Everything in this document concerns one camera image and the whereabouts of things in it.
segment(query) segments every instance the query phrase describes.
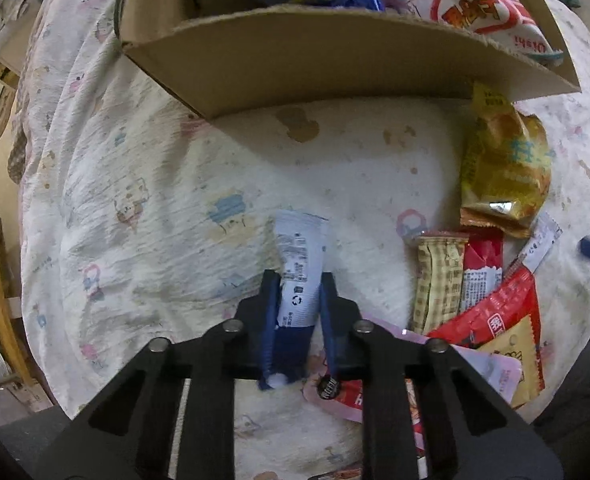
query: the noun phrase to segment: cardboard box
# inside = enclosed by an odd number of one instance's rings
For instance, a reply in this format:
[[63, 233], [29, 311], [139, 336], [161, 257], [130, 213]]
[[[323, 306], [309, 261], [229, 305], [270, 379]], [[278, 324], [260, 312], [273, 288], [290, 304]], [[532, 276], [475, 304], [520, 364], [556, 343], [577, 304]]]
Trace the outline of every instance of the cardboard box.
[[[568, 52], [544, 0], [521, 0]], [[470, 97], [479, 79], [512, 100], [579, 91], [485, 36], [363, 9], [255, 8], [248, 0], [118, 0], [124, 53], [204, 118], [349, 96]]]

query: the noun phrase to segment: red snack bag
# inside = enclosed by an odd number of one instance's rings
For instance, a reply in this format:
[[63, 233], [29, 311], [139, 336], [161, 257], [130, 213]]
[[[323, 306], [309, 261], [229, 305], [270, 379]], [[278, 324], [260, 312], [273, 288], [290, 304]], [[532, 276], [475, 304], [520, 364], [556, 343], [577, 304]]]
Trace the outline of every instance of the red snack bag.
[[469, 231], [464, 247], [464, 275], [460, 313], [486, 298], [502, 283], [502, 232], [499, 229]]
[[543, 389], [540, 308], [537, 302], [535, 279], [531, 271], [524, 266], [505, 280], [498, 290], [466, 312], [439, 326], [428, 336], [439, 337], [458, 346], [478, 348], [528, 315], [531, 316], [533, 325], [540, 386]]

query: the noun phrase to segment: cartoon print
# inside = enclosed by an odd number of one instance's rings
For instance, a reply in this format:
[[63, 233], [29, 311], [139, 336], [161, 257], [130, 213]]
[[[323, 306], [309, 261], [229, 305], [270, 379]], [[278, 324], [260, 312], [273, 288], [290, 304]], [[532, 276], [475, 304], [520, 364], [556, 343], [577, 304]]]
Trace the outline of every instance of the cartoon print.
[[95, 28], [95, 39], [100, 43], [104, 43], [106, 38], [110, 36], [112, 32], [112, 18], [104, 17], [97, 22], [97, 27]]
[[262, 429], [262, 427], [246, 415], [246, 413], [235, 419], [233, 427], [235, 428], [233, 430], [235, 436], [240, 438], [249, 438], [253, 436], [257, 430]]
[[97, 354], [97, 350], [93, 345], [85, 344], [79, 347], [82, 355], [91, 362], [91, 367], [93, 370], [98, 372], [102, 368], [104, 368], [104, 364], [99, 361], [99, 356]]
[[179, 121], [179, 133], [182, 137], [194, 137], [202, 128], [209, 124], [195, 114], [186, 114]]
[[75, 78], [75, 80], [69, 85], [69, 87], [68, 87], [68, 95], [69, 96], [71, 96], [75, 92], [77, 92], [77, 89], [82, 85], [82, 79], [84, 79], [84, 74], [82, 74], [81, 76], [77, 76]]
[[243, 245], [255, 236], [257, 230], [255, 221], [246, 214], [246, 203], [239, 192], [232, 192], [217, 199], [208, 216], [217, 224], [212, 229], [209, 237], [214, 242], [226, 242], [229, 244]]
[[115, 135], [115, 147], [119, 146], [124, 140], [126, 140], [126, 132], [124, 131], [124, 128], [120, 128], [120, 132]]
[[149, 200], [149, 190], [146, 188], [146, 181], [139, 177], [135, 182], [126, 187], [123, 197], [114, 200], [117, 219], [132, 227], [137, 227], [137, 221], [144, 212], [144, 204]]
[[426, 229], [426, 217], [415, 209], [407, 209], [397, 216], [395, 231], [401, 238], [419, 235]]
[[253, 480], [280, 480], [275, 471], [264, 471], [253, 477]]
[[104, 301], [104, 291], [99, 286], [99, 277], [101, 270], [97, 264], [90, 264], [84, 269], [84, 290], [86, 298], [92, 303], [95, 301]]
[[232, 216], [246, 211], [246, 204], [241, 193], [233, 193], [220, 198], [214, 203], [215, 208], [209, 211], [209, 218], [216, 224], [222, 224]]
[[79, 3], [79, 10], [99, 10], [103, 0], [82, 0]]

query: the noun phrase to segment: white bed sheet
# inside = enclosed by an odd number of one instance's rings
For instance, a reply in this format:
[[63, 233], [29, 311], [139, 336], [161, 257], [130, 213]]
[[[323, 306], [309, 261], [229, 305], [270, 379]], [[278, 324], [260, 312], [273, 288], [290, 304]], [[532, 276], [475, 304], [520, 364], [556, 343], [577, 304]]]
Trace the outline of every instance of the white bed sheet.
[[[590, 34], [547, 0], [581, 94], [518, 104], [554, 150], [544, 209], [564, 234], [537, 270], [548, 404], [590, 337]], [[415, 254], [401, 235], [456, 226], [469, 104], [347, 99], [207, 123], [119, 51], [114, 0], [46, 0], [22, 76], [22, 311], [30, 348], [73, 416], [146, 342], [201, 335], [277, 267], [279, 208], [329, 219], [341, 295], [405, 325]], [[71, 26], [71, 12], [75, 25]], [[321, 343], [316, 336], [312, 359]], [[360, 428], [307, 404], [298, 384], [236, 394], [238, 478], [307, 478], [359, 456]]]

